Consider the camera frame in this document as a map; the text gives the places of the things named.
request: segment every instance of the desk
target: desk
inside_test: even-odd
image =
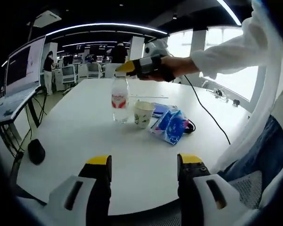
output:
[[[43,120],[37,138],[46,157],[33,165],[28,154],[22,159],[17,184],[34,197],[48,202],[50,192],[71,175],[78,175],[85,162],[96,155],[112,155],[112,196],[109,215],[149,210],[178,198],[177,154],[192,153],[210,169],[228,147],[213,119],[199,105],[190,86],[154,81],[128,80],[130,106],[140,100],[176,105],[196,124],[191,136],[175,146],[157,139],[148,129],[112,119],[112,79],[83,80]],[[249,113],[195,88],[233,142],[247,123]]]

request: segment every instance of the ceiling light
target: ceiling light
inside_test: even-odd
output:
[[[5,61],[5,62],[1,65],[1,67],[3,67],[7,62],[8,62],[8,61]]]
[[[65,45],[65,46],[62,46],[62,47],[83,45],[83,44],[89,44],[89,43],[101,43],[101,42],[113,42],[113,43],[117,43],[117,41],[88,41],[88,42],[80,42],[80,43],[69,44],[69,45]]]
[[[59,30],[56,30],[54,32],[50,32],[48,33],[46,36],[58,33],[58,32],[62,32],[62,31],[66,31],[69,29],[74,29],[74,28],[78,28],[78,27],[87,27],[87,26],[99,26],[99,25],[112,25],[112,26],[123,26],[123,27],[135,27],[135,28],[141,28],[144,30],[149,30],[149,31],[153,31],[153,32],[158,32],[158,33],[162,33],[162,34],[167,34],[167,32],[163,32],[154,28],[150,28],[150,27],[144,27],[144,26],[139,26],[139,25],[134,25],[134,24],[119,24],[119,23],[96,23],[96,24],[81,24],[81,25],[76,25],[76,26],[71,26],[71,27],[66,27],[66,28],[62,28]]]
[[[235,13],[231,10],[231,8],[225,3],[224,0],[217,0],[217,2],[219,2],[219,4],[225,8],[225,10],[227,11],[227,13],[233,18],[233,20],[236,22],[236,24],[238,26],[241,26],[241,22],[238,19],[238,17],[235,15]]]

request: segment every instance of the white shirt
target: white shirt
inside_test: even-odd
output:
[[[264,86],[270,85],[269,89],[274,94],[267,96],[268,92],[264,92],[264,94],[262,92],[261,95],[266,95],[266,100],[273,98],[267,111],[276,118],[283,129],[283,42],[271,25],[263,7],[256,1],[253,1],[252,6],[254,9],[252,17],[242,23],[242,36],[205,51],[195,51],[191,57],[203,75],[212,79],[216,78],[217,73],[234,73],[245,67],[256,65],[267,66]],[[278,78],[276,84],[274,82],[268,84],[267,81],[267,73],[272,70],[274,78],[271,79]],[[257,114],[261,110],[258,109],[258,105],[255,109]],[[264,106],[264,101],[261,101],[260,106]]]

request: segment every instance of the window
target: window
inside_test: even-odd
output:
[[[219,45],[243,34],[240,27],[211,27],[207,31],[204,49]],[[234,74],[218,73],[214,82],[239,94],[248,101],[254,92],[257,80],[258,67],[247,67]]]
[[[175,57],[188,57],[191,51],[193,30],[170,34],[168,51]]]

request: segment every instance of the computer mouse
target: computer mouse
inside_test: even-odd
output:
[[[28,147],[28,157],[35,165],[40,165],[45,158],[45,150],[38,139],[32,140]]]

